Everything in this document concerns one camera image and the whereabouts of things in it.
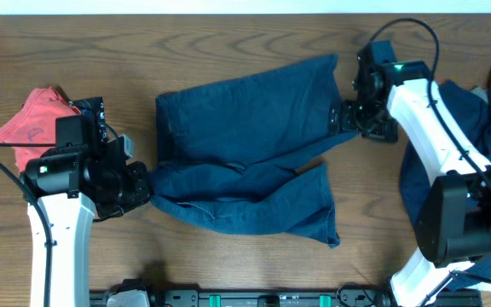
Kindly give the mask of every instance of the blue cloth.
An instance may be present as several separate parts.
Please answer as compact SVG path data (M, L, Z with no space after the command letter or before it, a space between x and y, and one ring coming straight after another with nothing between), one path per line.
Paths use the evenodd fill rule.
M462 90L453 82L446 82L440 92L448 111L456 119L461 130L471 143L491 161L491 78L488 90L488 102L467 90ZM430 191L430 184L419 156L409 143L401 167L400 190L408 216L413 225ZM475 264L471 273L491 277L491 258ZM457 290L476 284L475 281L460 277L448 287Z
M295 172L356 135L329 133L336 65L327 55L159 96L153 205L224 234L287 232L337 246L326 166Z

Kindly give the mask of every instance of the tan background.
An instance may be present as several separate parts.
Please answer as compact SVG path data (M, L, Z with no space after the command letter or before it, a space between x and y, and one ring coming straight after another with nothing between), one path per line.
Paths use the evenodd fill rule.
M354 98L357 52L397 15L8 16L0 17L0 126L29 92L59 84L72 98L104 96L107 118L156 164L154 98L218 80L336 53L342 96ZM437 81L486 84L491 15L422 15L441 39ZM410 25L387 31L401 60L433 56L429 35ZM229 236L178 222L150 205L95 225L90 287L148 276L203 288L336 288L380 283L416 247L397 183L406 137L397 145L360 139L323 155L337 202L342 245L291 235ZM0 159L16 171L11 149ZM26 203L0 171L0 306L28 305L32 261ZM491 295L484 294L491 306Z

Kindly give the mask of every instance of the red cloth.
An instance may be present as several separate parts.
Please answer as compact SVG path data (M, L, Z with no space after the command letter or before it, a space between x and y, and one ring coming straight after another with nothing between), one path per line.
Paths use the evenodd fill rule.
M55 143L56 119L80 113L76 107L69 107L54 88L35 89L27 97L24 107L0 128L0 142ZM23 171L27 161L41 157L49 148L13 149L16 166Z

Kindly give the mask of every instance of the garment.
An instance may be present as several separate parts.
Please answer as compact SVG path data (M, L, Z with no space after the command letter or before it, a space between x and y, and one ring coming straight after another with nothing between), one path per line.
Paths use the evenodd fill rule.
M56 119L80 114L69 107L58 92L35 89L27 97L24 107L0 128L0 142L5 143L55 143ZM19 171L26 168L27 161L41 157L49 148L13 148Z
M356 135L329 131L336 64L327 55L159 96L152 203L225 234L287 232L337 246L326 166L295 172Z
M446 82L440 92L448 111L453 115L461 130L481 154L491 161L491 79L488 90L488 104L475 94L462 90L453 82ZM401 167L400 190L408 216L413 225L430 191L425 169L408 144ZM491 258L475 264L471 273L491 277ZM460 277L448 287L452 290L476 284L475 281Z

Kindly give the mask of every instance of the black cloth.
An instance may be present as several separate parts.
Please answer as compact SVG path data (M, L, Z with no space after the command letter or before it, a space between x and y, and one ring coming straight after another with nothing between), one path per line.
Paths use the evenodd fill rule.
M153 205L225 234L287 232L337 246L326 166L295 172L356 135L329 131L336 65L327 55L157 97Z
M442 85L440 92L448 111L456 119L461 130L478 151L491 161L491 78L488 104L468 90L462 90L453 82L446 82ZM401 167L400 190L408 216L415 225L419 211L430 191L430 184L422 162L410 143ZM468 271L476 275L491 277L491 258L475 264ZM448 287L456 290L476 283L459 277Z

